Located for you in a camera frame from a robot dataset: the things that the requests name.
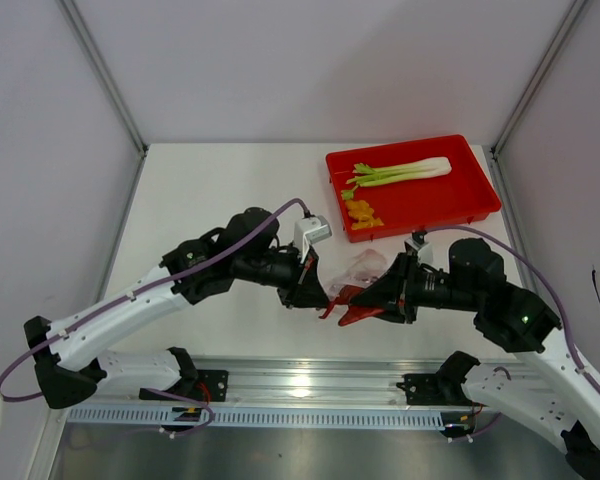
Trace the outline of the clear pink-dotted zip bag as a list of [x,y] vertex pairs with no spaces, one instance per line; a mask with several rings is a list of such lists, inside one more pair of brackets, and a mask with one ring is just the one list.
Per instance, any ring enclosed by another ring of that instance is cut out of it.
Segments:
[[325,282],[324,289],[330,300],[345,286],[367,288],[388,268],[387,258],[374,249],[366,249],[352,257],[346,267]]

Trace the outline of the red toy lobster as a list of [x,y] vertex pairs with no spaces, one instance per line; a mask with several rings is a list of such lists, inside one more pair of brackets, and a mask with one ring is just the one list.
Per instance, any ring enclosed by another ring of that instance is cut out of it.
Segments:
[[346,312],[340,317],[337,322],[339,327],[345,327],[354,323],[357,323],[361,320],[377,317],[378,315],[385,312],[383,308],[379,307],[366,307],[366,306],[356,306],[352,303],[352,299],[360,294],[363,291],[363,288],[353,286],[353,285],[345,285],[343,286],[339,293],[329,301],[327,308],[324,312],[319,316],[319,319],[326,319],[334,310],[336,306],[346,306]]

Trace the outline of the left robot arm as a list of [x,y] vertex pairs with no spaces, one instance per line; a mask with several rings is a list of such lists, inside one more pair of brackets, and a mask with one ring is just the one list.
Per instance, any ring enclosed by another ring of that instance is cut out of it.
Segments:
[[314,245],[331,236],[327,220],[305,215],[287,245],[280,244],[278,230],[272,213],[249,208],[226,226],[178,245],[117,297],[65,319],[28,320],[25,337],[47,405],[65,409],[96,394],[210,399],[186,349],[138,355],[111,348],[152,321],[228,292],[237,280],[275,288],[289,309],[326,308],[329,298],[318,278]]

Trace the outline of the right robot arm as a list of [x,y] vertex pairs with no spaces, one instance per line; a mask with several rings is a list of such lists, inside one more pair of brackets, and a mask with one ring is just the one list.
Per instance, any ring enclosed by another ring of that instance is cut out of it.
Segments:
[[493,408],[551,443],[580,477],[600,479],[600,380],[568,343],[565,321],[510,283],[502,257],[484,240],[454,242],[448,270],[422,261],[426,246],[421,232],[408,239],[388,270],[348,299],[340,325],[366,318],[412,324],[421,308],[473,313],[476,330],[551,391],[534,392],[506,368],[456,351],[433,374],[404,375],[397,386],[408,404]]

